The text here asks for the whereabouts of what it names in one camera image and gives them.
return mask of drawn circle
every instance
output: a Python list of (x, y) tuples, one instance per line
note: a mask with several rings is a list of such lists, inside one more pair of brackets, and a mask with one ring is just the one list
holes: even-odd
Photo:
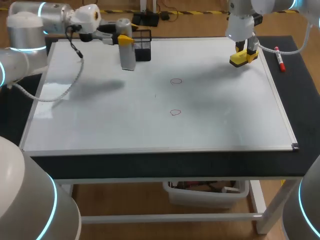
[(181, 113), (181, 111), (178, 110), (178, 109), (173, 109), (173, 110), (170, 111), (170, 114), (171, 114), (172, 116), (179, 115), (180, 113)]
[(182, 79), (181, 78), (172, 78), (170, 80), (170, 83), (173, 84), (181, 84), (182, 83)]

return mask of white bin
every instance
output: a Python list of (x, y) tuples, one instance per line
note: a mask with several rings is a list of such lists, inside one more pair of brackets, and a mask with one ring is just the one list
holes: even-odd
[(178, 188), (172, 188), (168, 185), (170, 182), (163, 182), (163, 188), (169, 194), (170, 203), (185, 206), (229, 209), (238, 200), (244, 199), (249, 193), (249, 181), (236, 181), (235, 188), (240, 193), (222, 193), (192, 191)]

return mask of white table surface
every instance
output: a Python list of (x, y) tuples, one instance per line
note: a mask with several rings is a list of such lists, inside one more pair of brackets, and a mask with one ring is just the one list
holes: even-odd
[[(291, 151), (297, 142), (263, 53), (235, 68), (225, 37), (153, 39), (151, 61), (124, 71), (118, 46), (74, 44), (83, 73), (60, 102), (33, 104), (20, 144), (30, 156)], [(41, 98), (60, 95), (80, 68), (65, 40), (50, 55)]]

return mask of wooden floor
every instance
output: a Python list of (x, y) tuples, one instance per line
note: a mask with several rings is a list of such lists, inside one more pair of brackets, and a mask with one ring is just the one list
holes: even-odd
[[(163, 0), (180, 11), (211, 11), (222, 8), (220, 0)], [(79, 0), (66, 0), (72, 7), (81, 5)], [(159, 0), (161, 10), (166, 10)], [(104, 10), (139, 9), (139, 0), (99, 0)], [(0, 11), (0, 47), (8, 47), (5, 21), (7, 12)], [(107, 20), (128, 17), (131, 14), (103, 14)], [(225, 14), (179, 15), (175, 22), (160, 21), (158, 27), (150, 28), (153, 37), (210, 37), (224, 36), (227, 28)], [(297, 46), (304, 40), (307, 21), (297, 13), (273, 13), (264, 16), (263, 24), (256, 27), (258, 36), (291, 35)], [(307, 48), (303, 51), (304, 62), (320, 90), (320, 33), (313, 28)], [(266, 203), (278, 191), (279, 180), (261, 181)], [(173, 206), (160, 183), (93, 184), (75, 187), (74, 199), (83, 216), (166, 214), (166, 213), (210, 213), (211, 209)], [(250, 210), (248, 201), (241, 201), (231, 212)], [(189, 222), (189, 223), (137, 223), (83, 225), (81, 240), (284, 240), (278, 222), (267, 236), (259, 236), (251, 222)]]

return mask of black cable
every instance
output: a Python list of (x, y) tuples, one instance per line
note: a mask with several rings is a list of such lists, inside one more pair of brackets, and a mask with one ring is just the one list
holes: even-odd
[[(84, 56), (81, 53), (81, 51), (79, 51), (79, 49), (72, 43), (72, 37), (73, 34), (76, 31), (79, 31), (82, 27), (80, 25), (69, 25), (65, 28), (65, 37), (66, 39), (68, 39), (68, 41), (70, 42), (70, 46), (72, 47), (73, 50), (75, 50), (76, 54), (79, 56), (79, 58), (83, 59)], [(68, 29), (71, 29), (71, 35), (68, 36)]]
[(85, 5), (85, 0), (82, 0), (82, 6)]
[(160, 7), (160, 4), (158, 3), (158, 0), (156, 1), (156, 5), (159, 7), (159, 11), (156, 10), (157, 11), (156, 13), (159, 14), (161, 13), (161, 7)]
[(164, 4), (164, 1), (163, 1), (163, 0), (161, 0), (161, 3), (162, 3), (166, 8), (168, 8), (168, 9), (174, 9), (174, 10), (176, 11), (176, 18), (175, 18), (175, 20), (172, 20), (172, 21), (169, 21), (169, 20), (168, 20), (168, 22), (175, 22), (175, 21), (177, 21), (177, 19), (178, 19), (178, 17), (179, 17), (179, 11), (178, 11), (178, 9), (177, 9), (176, 7), (174, 7), (174, 6), (167, 6), (166, 4)]

